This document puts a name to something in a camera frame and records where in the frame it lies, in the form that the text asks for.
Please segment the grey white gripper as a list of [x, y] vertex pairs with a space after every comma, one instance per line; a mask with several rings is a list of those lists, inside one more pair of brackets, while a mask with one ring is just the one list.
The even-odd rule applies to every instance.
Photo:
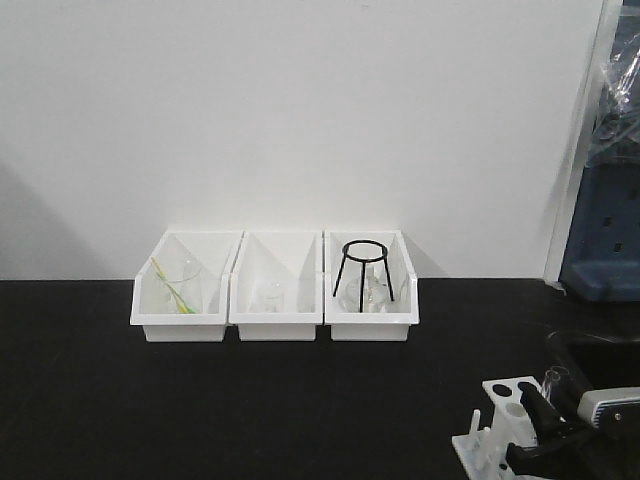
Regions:
[[639, 386], [578, 395], [569, 380], [551, 404], [536, 387], [521, 387], [539, 445], [510, 442], [507, 465], [516, 475], [544, 479], [637, 479]]

